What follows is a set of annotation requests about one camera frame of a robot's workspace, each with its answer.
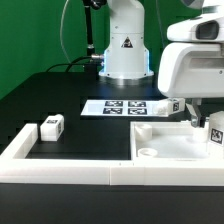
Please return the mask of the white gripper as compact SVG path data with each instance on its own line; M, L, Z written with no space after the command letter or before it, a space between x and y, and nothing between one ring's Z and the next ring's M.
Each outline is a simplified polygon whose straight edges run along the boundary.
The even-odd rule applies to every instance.
M224 16L203 14L170 25L158 89L167 97L224 97ZM191 125L202 127L199 99L188 99Z

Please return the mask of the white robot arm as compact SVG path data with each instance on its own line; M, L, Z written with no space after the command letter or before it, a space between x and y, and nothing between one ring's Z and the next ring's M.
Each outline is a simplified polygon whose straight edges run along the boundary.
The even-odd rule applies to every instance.
M201 100L224 97L224 0L181 1L202 13L168 27L170 44L160 59L158 89L166 97L188 99L191 124L202 127ZM138 0L107 2L110 43L99 77L117 85L152 77L150 54L144 45L144 7Z

